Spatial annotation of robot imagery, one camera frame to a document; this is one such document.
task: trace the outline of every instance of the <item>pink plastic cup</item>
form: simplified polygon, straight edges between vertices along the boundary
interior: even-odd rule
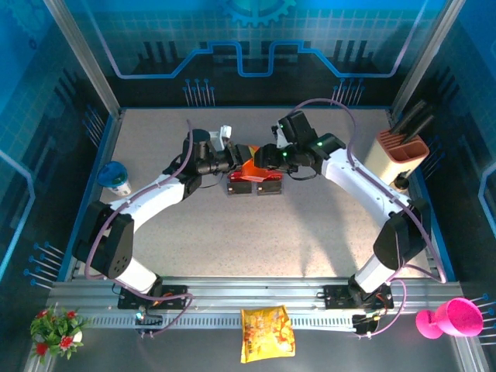
[[[473,337],[481,333],[484,320],[481,310],[466,298],[454,298],[439,306],[436,312],[422,310],[415,318],[419,332],[428,339],[443,333],[455,337]]]

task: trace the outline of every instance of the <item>knife holder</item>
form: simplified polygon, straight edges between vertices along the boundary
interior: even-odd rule
[[[377,134],[363,165],[385,184],[392,184],[398,175],[408,177],[429,155],[429,148],[420,138],[401,145],[403,134],[384,130]]]

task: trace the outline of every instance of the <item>gear logo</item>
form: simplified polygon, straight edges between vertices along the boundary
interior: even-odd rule
[[[47,20],[43,0],[0,0],[0,9],[7,9],[19,27],[34,38]]]
[[[219,5],[224,16],[231,16],[233,22],[240,21],[246,27],[251,24],[269,26],[281,16],[288,14],[288,8],[294,6],[295,0],[220,0]]]

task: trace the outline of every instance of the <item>potato chip bag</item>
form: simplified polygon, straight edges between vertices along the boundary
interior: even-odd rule
[[[285,306],[241,310],[241,323],[241,363],[295,356],[295,333]]]

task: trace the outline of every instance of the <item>flower pot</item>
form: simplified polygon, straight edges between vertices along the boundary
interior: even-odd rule
[[[72,341],[74,343],[80,343],[82,339],[83,339],[83,332],[79,331],[78,333],[76,333],[74,335],[74,338],[72,339]]]

